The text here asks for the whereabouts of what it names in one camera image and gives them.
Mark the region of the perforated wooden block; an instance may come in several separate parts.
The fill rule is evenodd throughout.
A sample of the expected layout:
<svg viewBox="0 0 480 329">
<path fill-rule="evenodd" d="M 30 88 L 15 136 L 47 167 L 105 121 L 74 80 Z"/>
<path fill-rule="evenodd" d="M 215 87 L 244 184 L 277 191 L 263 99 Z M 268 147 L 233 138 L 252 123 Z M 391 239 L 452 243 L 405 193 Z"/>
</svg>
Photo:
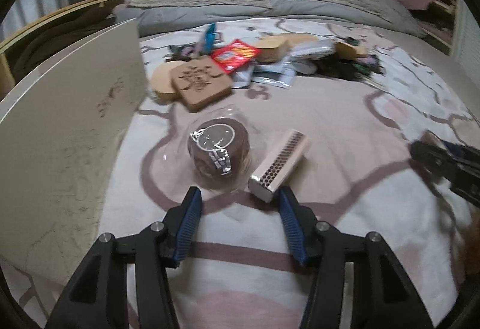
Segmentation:
<svg viewBox="0 0 480 329">
<path fill-rule="evenodd" d="M 270 203 L 304 157 L 310 144 L 310 138 L 300 131 L 287 131 L 250 176 L 247 183 L 250 193 L 265 203 Z"/>
</svg>

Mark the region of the brown tape roll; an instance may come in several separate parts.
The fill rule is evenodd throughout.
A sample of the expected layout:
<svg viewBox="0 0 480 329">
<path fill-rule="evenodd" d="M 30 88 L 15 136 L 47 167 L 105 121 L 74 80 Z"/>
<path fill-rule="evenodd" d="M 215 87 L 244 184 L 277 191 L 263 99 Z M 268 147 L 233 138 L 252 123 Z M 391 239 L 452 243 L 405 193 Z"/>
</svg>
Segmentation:
<svg viewBox="0 0 480 329">
<path fill-rule="evenodd" d="M 159 151 L 153 171 L 169 196 L 197 186 L 209 196 L 244 189 L 266 152 L 267 135 L 240 108 L 203 111 L 178 125 Z"/>
</svg>

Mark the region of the square carved wooden coaster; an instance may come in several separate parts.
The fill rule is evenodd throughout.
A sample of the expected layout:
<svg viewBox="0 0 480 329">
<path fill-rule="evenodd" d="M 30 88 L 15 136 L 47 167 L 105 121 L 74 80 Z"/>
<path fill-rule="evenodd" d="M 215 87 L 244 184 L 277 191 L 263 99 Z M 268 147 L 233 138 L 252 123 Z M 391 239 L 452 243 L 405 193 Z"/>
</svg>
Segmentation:
<svg viewBox="0 0 480 329">
<path fill-rule="evenodd" d="M 190 112 L 198 112 L 232 92 L 231 77 L 209 56 L 178 65 L 171 70 L 170 77 Z"/>
</svg>

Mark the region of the purple knitted scrunchie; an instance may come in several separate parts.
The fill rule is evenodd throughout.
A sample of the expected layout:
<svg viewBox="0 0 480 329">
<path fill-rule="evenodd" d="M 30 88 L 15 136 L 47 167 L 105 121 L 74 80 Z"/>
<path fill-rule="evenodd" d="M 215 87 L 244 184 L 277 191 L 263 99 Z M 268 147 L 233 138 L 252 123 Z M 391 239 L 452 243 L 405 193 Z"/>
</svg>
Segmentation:
<svg viewBox="0 0 480 329">
<path fill-rule="evenodd" d="M 375 54 L 359 57 L 353 62 L 353 66 L 358 73 L 364 76 L 371 74 L 385 74 L 385 69 L 382 66 L 380 59 Z"/>
</svg>

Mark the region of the white shoe box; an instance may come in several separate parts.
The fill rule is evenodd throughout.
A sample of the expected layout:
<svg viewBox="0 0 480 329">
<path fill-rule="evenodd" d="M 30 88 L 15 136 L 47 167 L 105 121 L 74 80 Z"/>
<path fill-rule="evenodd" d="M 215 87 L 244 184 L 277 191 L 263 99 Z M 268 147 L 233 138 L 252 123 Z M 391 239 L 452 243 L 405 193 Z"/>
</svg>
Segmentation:
<svg viewBox="0 0 480 329">
<path fill-rule="evenodd" d="M 137 23 L 56 53 L 1 102 L 1 256 L 65 284 L 86 255 L 146 94 Z"/>
</svg>

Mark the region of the grey duvet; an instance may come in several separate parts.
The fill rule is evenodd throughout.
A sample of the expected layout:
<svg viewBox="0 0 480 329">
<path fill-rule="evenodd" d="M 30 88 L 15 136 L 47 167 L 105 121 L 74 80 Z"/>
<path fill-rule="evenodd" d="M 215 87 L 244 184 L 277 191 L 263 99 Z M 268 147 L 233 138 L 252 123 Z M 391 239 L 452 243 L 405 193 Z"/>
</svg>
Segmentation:
<svg viewBox="0 0 480 329">
<path fill-rule="evenodd" d="M 270 0 L 271 8 L 252 6 L 212 5 L 196 8 L 163 7 L 133 8 L 119 5 L 114 9 L 118 22 L 137 20 L 142 37 L 202 26 L 219 21 L 237 21 L 250 18 L 298 18 L 323 22 L 344 22 L 376 26 L 419 38 L 425 32 L 407 9 L 407 16 L 394 15 L 392 23 L 354 8 L 311 0 Z"/>
</svg>

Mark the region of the silver blister pack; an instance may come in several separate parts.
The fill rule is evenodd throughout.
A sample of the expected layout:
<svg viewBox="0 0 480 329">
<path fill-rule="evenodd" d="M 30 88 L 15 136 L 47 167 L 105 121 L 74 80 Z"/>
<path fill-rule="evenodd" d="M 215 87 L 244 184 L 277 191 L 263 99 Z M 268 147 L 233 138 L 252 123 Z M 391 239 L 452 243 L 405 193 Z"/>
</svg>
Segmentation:
<svg viewBox="0 0 480 329">
<path fill-rule="evenodd" d="M 300 43 L 290 50 L 289 56 L 294 60 L 312 59 L 319 60 L 323 57 L 335 54 L 335 41 L 317 40 L 306 43 Z"/>
</svg>

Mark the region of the silver foil pouches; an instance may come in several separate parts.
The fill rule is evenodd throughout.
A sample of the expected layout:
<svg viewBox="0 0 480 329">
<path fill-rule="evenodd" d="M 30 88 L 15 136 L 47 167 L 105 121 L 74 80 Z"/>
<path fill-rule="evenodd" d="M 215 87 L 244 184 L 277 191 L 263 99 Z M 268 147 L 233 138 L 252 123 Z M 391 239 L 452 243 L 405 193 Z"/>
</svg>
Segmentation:
<svg viewBox="0 0 480 329">
<path fill-rule="evenodd" d="M 317 66 L 310 60 L 291 60 L 285 58 L 272 64 L 253 61 L 241 66 L 231 74 L 233 89 L 247 88 L 252 82 L 289 88 L 297 74 L 312 75 Z"/>
</svg>

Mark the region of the cartoon bear blanket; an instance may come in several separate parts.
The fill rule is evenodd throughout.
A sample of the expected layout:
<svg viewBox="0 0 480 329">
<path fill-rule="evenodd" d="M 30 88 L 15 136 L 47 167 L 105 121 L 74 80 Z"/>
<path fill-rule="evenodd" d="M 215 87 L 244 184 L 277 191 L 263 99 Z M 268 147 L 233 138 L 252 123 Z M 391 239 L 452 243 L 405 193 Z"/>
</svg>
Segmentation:
<svg viewBox="0 0 480 329">
<path fill-rule="evenodd" d="M 441 328 L 479 261 L 479 121 L 368 28 L 220 25 L 224 51 L 347 37 L 381 69 L 233 89 L 203 28 L 126 21 L 1 102 L 4 328 Z"/>
</svg>

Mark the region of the oval wooden box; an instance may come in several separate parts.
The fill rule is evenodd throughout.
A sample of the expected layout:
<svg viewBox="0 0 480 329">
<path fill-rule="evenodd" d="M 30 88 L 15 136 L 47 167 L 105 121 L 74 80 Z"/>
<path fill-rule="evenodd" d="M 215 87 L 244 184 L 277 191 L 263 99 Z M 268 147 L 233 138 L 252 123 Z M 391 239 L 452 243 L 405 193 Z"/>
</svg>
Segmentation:
<svg viewBox="0 0 480 329">
<path fill-rule="evenodd" d="M 287 38 L 272 35 L 258 40 L 255 47 L 259 50 L 256 60 L 263 64 L 271 64 L 282 60 L 289 52 Z"/>
</svg>

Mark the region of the round wooden coaster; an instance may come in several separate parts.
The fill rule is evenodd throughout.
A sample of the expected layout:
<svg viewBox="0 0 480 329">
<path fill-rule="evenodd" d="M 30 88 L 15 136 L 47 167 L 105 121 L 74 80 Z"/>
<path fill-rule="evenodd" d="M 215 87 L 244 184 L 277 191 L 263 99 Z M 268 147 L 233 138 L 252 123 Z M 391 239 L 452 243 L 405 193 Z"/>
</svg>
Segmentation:
<svg viewBox="0 0 480 329">
<path fill-rule="evenodd" d="M 162 102 L 170 102 L 177 100 L 180 95 L 175 90 L 172 79 L 171 71 L 183 65 L 184 62 L 180 60 L 172 60 L 160 64 L 151 75 L 149 80 L 153 95 Z"/>
</svg>

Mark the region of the red sachet packet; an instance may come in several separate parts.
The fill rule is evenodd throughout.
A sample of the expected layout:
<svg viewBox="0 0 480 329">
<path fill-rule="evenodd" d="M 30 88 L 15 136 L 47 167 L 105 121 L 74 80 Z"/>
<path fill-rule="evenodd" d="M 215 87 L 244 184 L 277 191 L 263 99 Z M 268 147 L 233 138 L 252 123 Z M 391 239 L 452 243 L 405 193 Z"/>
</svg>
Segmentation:
<svg viewBox="0 0 480 329">
<path fill-rule="evenodd" d="M 235 39 L 227 46 L 213 51 L 210 57 L 226 74 L 232 74 L 242 66 L 249 64 L 258 54 L 260 54 L 259 48 Z"/>
</svg>

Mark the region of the brown folded blanket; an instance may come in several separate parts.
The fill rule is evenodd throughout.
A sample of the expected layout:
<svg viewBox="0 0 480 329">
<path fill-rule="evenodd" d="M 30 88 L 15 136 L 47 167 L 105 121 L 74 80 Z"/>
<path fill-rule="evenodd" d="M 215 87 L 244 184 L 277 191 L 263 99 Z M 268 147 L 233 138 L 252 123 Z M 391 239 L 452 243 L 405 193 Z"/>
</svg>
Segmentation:
<svg viewBox="0 0 480 329">
<path fill-rule="evenodd" d="M 16 82 L 22 80 L 46 59 L 101 29 L 112 26 L 115 16 L 108 7 L 95 7 L 78 18 L 61 25 L 50 27 L 39 34 L 19 55 L 10 69 Z"/>
</svg>

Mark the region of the wooden shelf unit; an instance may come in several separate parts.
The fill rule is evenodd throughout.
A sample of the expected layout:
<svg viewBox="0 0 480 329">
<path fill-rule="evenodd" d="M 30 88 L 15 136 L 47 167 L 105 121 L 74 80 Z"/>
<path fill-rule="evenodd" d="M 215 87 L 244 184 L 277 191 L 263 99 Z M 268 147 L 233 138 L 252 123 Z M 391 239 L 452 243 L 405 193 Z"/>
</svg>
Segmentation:
<svg viewBox="0 0 480 329">
<path fill-rule="evenodd" d="M 84 0 L 45 15 L 1 41 L 1 97 L 59 51 L 115 23 L 125 0 Z"/>
</svg>

